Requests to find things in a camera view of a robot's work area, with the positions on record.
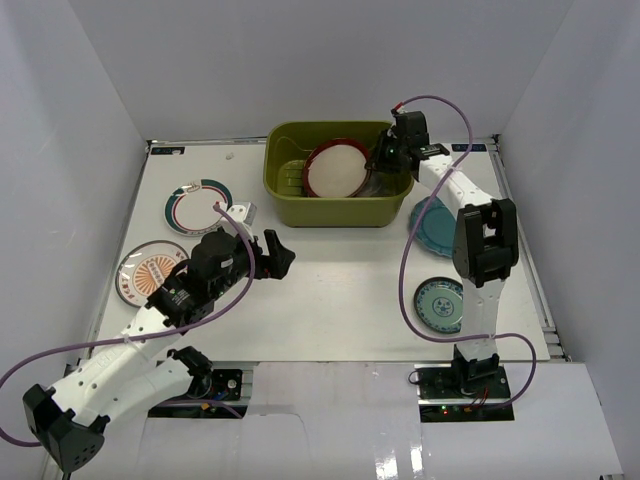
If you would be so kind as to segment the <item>grey reindeer plate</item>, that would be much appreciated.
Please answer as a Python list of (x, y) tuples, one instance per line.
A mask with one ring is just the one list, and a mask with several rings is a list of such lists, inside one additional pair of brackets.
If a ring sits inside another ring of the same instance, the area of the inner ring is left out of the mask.
[(369, 179), (356, 194), (358, 198), (384, 197), (387, 194), (385, 176), (379, 172), (371, 172)]

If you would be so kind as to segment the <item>dark red rimmed plate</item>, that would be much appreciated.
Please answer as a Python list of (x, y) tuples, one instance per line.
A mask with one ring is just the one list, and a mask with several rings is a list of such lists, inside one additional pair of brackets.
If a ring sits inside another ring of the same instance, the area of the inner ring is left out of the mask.
[(360, 142), (337, 138), (316, 147), (304, 162), (302, 182), (314, 198), (350, 198), (368, 182), (369, 152)]

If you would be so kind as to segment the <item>teal scalloped plate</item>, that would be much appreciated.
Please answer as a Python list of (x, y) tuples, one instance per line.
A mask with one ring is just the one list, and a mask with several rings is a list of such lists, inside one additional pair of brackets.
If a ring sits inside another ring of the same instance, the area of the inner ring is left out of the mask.
[(451, 259), (456, 220), (444, 203), (429, 196), (417, 203), (409, 217), (409, 230), (418, 225), (414, 241), (424, 249)]

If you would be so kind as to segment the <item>white plate teal rim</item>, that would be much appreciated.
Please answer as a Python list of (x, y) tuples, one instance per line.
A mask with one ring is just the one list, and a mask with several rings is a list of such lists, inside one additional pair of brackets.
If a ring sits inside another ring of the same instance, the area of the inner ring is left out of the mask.
[(168, 227), (183, 236), (211, 232), (221, 215), (214, 206), (228, 210), (233, 205), (231, 191), (213, 179), (199, 179), (176, 188), (167, 198), (164, 218)]

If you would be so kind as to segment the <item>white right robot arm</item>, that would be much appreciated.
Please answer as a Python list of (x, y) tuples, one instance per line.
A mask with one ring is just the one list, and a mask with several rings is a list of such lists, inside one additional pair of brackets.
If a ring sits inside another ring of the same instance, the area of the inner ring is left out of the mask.
[(394, 124), (380, 133), (367, 168), (412, 174), (456, 217), (452, 259), (462, 280), (463, 317), (451, 384), (459, 396), (472, 399), (499, 367), (494, 339), (499, 300), (519, 260), (516, 207), (484, 192), (444, 146), (430, 142), (423, 113), (394, 110), (392, 115)]

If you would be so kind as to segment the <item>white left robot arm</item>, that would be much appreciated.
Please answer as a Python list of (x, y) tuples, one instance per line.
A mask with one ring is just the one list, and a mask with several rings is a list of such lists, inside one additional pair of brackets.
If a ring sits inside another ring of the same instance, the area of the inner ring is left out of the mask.
[(66, 474), (92, 460), (108, 425), (185, 394), (211, 387), (212, 364), (192, 347), (172, 349), (188, 326), (208, 317), (242, 279), (284, 278), (296, 258), (277, 233), (267, 247), (224, 229), (205, 235), (147, 298), (133, 319), (75, 372), (49, 387), (33, 385), (22, 402), (31, 433)]

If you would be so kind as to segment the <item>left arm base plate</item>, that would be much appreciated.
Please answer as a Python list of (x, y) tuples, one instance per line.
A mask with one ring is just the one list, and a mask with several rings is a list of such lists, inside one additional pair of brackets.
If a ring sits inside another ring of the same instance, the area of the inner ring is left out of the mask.
[(213, 369), (208, 377), (194, 380), (185, 394), (149, 410), (149, 418), (242, 419), (247, 400), (242, 396), (241, 369)]

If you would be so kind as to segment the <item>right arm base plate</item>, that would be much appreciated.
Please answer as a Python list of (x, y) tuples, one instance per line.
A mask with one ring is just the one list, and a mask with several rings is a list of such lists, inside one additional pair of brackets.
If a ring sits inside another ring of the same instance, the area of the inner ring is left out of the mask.
[(505, 369), (500, 366), (492, 378), (481, 379), (477, 386), (462, 387), (450, 367), (415, 368), (407, 377), (417, 388), (419, 417), (422, 424), (510, 422), (515, 420), (511, 405), (498, 408), (511, 399)]

